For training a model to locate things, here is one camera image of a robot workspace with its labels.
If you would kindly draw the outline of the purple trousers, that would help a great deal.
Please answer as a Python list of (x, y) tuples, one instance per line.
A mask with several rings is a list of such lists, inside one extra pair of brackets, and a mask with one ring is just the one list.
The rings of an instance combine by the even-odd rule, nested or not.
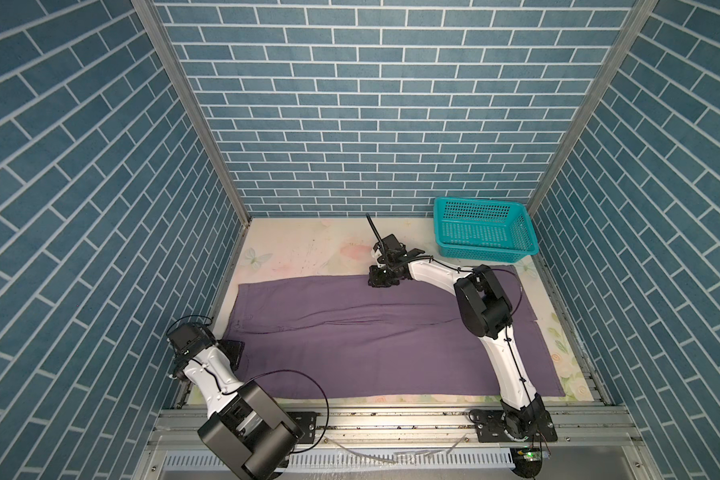
[(415, 280), (390, 288), (373, 288), (364, 275), (242, 284), (224, 336), (245, 345), (239, 378), (255, 377), (279, 398), (500, 391), (454, 295)]

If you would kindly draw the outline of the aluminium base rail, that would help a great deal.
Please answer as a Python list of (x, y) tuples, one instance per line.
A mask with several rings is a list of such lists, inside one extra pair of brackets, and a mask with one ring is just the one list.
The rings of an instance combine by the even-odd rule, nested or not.
[[(453, 450), (523, 448), (521, 443), (479, 443), (468, 407), (333, 407), (319, 416), (313, 449)], [(658, 466), (626, 408), (600, 404), (552, 406), (558, 441), (533, 440), (544, 453), (541, 479), (657, 479)], [(201, 442), (199, 408), (163, 410), (135, 470), (137, 479), (229, 479), (227, 467)], [(283, 473), (280, 479), (511, 479), (512, 469), (393, 470), (355, 473)]]

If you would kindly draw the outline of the right green circuit board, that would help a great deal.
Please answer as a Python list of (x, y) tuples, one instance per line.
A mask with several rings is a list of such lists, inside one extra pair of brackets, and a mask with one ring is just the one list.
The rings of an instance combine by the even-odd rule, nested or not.
[(523, 478), (538, 475), (543, 466), (544, 453), (539, 448), (517, 448), (511, 450), (513, 472)]

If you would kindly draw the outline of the right corner metal post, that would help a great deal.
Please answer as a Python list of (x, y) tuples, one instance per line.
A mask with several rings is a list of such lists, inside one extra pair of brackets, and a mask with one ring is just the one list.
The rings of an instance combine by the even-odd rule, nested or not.
[(581, 105), (572, 116), (570, 125), (567, 130), (561, 134), (555, 150), (549, 154), (544, 170), (540, 173), (536, 186), (525, 204), (529, 217), (536, 229), (540, 227), (539, 214), (543, 201), (550, 193), (555, 179), (566, 165), (574, 146), (581, 138), (588, 122), (594, 116), (600, 101), (604, 98), (619, 67), (625, 60), (656, 5), (656, 0), (639, 0), (633, 2), (625, 16), (622, 26), (618, 30), (613, 45), (608, 48), (596, 75), (591, 80)]

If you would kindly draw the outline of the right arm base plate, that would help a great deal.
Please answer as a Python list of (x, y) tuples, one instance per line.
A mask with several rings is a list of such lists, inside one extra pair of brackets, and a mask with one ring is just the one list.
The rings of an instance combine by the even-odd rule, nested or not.
[(523, 443), (532, 440), (557, 442), (558, 435), (546, 410), (520, 413), (503, 410), (472, 409), (467, 418), (473, 423), (479, 443)]

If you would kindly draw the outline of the left corner metal post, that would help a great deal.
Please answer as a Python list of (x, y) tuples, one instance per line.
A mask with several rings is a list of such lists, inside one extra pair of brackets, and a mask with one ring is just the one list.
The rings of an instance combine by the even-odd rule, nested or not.
[(133, 0), (132, 5), (163, 65), (171, 85), (174, 87), (179, 100), (185, 108), (190, 123), (209, 158), (211, 166), (216, 172), (235, 213), (240, 218), (243, 228), (246, 229), (250, 225), (250, 215), (234, 185), (226, 162), (203, 114), (201, 106), (197, 101), (154, 2)]

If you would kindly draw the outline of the corner metal post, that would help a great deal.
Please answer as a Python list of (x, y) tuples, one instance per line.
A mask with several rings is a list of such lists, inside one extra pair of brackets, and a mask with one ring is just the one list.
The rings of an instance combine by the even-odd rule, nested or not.
[(656, 0), (639, 0), (633, 2), (625, 16), (622, 26), (618, 30), (613, 45), (608, 48), (596, 75), (591, 80), (581, 105), (572, 116), (570, 125), (567, 130), (561, 134), (555, 150), (549, 154), (544, 170), (540, 173), (536, 186), (525, 204), (529, 217), (536, 229), (540, 227), (539, 214), (543, 201), (550, 193), (555, 179), (566, 165), (574, 146), (581, 138), (588, 122), (594, 116), (600, 101), (604, 98), (619, 67), (625, 60), (656, 5)]
[(211, 166), (216, 172), (235, 213), (240, 218), (243, 228), (246, 229), (250, 225), (250, 215), (234, 185), (226, 162), (203, 114), (201, 106), (197, 101), (154, 2), (133, 0), (132, 5), (163, 65), (171, 85), (174, 87), (179, 100), (185, 108), (190, 123), (209, 158)]

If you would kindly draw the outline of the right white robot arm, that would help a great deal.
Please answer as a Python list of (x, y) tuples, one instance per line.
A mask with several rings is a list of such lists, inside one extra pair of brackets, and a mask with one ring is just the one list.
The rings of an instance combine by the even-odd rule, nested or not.
[(544, 400), (532, 384), (517, 347), (513, 329), (514, 305), (493, 269), (468, 269), (431, 256), (369, 267), (368, 284), (386, 288), (402, 280), (438, 287), (456, 298), (462, 323), (488, 355), (500, 389), (504, 434), (512, 441), (555, 441), (557, 432)]

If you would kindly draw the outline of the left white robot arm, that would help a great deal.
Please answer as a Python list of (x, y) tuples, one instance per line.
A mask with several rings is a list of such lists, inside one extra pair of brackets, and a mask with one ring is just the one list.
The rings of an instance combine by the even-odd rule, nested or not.
[(269, 479), (295, 450), (302, 428), (256, 382), (234, 375), (214, 343), (176, 349), (177, 376), (201, 392), (204, 445), (239, 479)]

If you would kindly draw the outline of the teal plastic basket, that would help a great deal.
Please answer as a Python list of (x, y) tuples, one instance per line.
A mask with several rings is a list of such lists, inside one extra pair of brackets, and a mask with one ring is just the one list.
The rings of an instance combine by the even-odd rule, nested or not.
[(514, 264), (539, 252), (531, 218), (515, 202), (440, 197), (434, 234), (443, 257)]

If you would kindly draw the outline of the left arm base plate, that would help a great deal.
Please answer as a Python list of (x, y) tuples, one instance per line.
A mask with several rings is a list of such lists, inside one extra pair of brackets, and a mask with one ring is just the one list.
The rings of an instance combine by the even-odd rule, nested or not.
[(303, 433), (297, 445), (300, 448), (313, 445), (316, 440), (319, 413), (314, 411), (288, 411), (288, 414)]

